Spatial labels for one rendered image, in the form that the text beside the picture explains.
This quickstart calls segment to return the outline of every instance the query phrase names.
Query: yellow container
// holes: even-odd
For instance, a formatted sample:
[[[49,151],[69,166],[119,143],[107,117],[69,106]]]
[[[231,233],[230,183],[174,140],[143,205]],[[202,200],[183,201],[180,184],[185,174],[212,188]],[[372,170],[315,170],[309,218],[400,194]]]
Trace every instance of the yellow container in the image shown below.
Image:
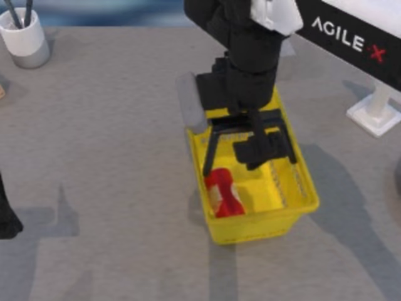
[[[221,136],[217,146],[213,169],[225,167],[231,171],[246,210],[245,215],[214,217],[202,175],[211,128],[199,135],[187,131],[206,223],[212,239],[219,245],[283,235],[302,215],[315,211],[319,206],[312,178],[275,89],[272,101],[264,110],[277,108],[281,109],[286,122],[297,164],[291,164],[288,158],[276,159],[255,171],[247,171],[245,165],[237,162],[232,143],[246,140],[248,134]],[[206,114],[207,118],[213,118],[225,116],[228,112],[224,109],[208,111]]]

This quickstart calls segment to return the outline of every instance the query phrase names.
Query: white cup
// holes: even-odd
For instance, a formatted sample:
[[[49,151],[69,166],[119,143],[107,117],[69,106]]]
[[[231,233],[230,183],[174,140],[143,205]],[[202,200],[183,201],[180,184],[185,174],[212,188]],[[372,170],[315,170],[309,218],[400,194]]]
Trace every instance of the white cup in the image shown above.
[[[21,24],[24,24],[25,8],[16,8]],[[38,14],[32,11],[31,24],[18,29],[9,11],[0,15],[0,33],[15,65],[33,69],[50,59],[49,44],[44,36]]]

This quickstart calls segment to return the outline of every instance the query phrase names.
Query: red letter x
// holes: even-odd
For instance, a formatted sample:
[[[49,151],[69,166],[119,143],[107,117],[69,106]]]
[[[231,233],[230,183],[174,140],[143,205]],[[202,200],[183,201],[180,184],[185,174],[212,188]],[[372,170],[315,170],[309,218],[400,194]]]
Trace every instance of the red letter x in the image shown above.
[[[383,63],[382,55],[384,55],[385,53],[386,53],[385,49],[379,50],[376,45],[373,45],[373,53],[370,55],[370,58],[377,58],[379,63]]]

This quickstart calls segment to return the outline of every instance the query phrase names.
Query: red bottle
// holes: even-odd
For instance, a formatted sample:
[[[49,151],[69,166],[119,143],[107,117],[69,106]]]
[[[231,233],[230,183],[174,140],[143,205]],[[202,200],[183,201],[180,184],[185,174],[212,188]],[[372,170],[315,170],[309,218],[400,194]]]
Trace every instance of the red bottle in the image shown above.
[[[217,218],[245,214],[239,195],[234,186],[230,170],[214,169],[206,178],[209,200]]]

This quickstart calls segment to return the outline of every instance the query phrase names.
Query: gray table surface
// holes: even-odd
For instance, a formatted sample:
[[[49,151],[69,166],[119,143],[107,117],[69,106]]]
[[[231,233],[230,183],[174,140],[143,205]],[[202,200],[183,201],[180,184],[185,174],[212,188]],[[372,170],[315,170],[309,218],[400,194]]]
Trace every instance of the gray table surface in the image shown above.
[[[278,87],[321,208],[281,238],[220,247],[174,80],[223,49],[197,28],[46,33],[37,70],[0,44],[0,166],[26,226],[0,242],[1,301],[401,300],[401,125],[374,139],[347,119],[366,75],[291,38]]]

